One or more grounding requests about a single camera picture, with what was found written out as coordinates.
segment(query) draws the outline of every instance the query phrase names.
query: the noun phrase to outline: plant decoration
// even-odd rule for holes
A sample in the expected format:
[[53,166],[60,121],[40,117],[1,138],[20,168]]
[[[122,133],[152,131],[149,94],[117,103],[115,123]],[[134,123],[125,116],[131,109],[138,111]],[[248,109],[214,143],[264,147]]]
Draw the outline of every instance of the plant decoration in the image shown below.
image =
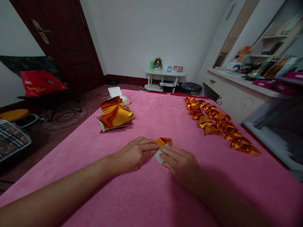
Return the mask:
[[154,68],[156,69],[159,69],[159,68],[162,68],[163,65],[162,65],[162,59],[161,58],[156,58],[154,60],[154,64],[153,64]]

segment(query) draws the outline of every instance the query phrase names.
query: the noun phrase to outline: plaid cloth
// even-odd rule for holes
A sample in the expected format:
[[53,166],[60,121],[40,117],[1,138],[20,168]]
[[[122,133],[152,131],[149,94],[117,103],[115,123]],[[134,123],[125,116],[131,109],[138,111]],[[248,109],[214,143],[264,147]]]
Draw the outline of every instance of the plaid cloth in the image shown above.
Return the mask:
[[0,162],[31,144],[31,139],[13,123],[0,120]]

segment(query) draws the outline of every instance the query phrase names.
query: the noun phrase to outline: floor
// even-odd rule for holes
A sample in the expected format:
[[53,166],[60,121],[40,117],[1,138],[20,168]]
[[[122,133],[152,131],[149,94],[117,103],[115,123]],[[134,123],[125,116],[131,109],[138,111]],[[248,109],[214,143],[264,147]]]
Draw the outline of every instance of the floor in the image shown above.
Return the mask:
[[[145,90],[143,86],[132,84],[119,84],[121,89]],[[29,133],[32,144],[24,149],[13,159],[0,166],[0,181],[16,182],[41,159],[43,159],[53,148],[63,141],[71,132],[91,116],[100,104],[110,98],[108,93],[112,85],[103,85],[84,95],[79,99],[83,112],[78,113],[67,109],[58,109],[52,122],[41,121],[30,127]],[[75,108],[74,102],[64,104],[66,107]],[[0,182],[0,189],[8,189],[9,183]]]

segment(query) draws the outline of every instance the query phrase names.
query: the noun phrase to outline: wooden door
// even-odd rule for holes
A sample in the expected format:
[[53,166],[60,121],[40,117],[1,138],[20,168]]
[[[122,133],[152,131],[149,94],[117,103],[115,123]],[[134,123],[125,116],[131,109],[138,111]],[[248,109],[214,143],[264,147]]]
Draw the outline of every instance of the wooden door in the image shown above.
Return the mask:
[[44,53],[54,58],[62,79],[74,91],[85,93],[104,84],[79,0],[10,1]]

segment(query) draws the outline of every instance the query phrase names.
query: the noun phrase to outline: orange cushion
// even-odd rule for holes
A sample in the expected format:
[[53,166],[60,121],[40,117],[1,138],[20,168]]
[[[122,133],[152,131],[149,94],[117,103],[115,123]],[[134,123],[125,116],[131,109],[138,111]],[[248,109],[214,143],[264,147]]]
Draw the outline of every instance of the orange cushion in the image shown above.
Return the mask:
[[18,110],[12,110],[5,113],[0,114],[1,120],[7,120],[7,121],[18,121],[25,117],[27,117],[30,114],[30,111],[28,109],[18,109]]

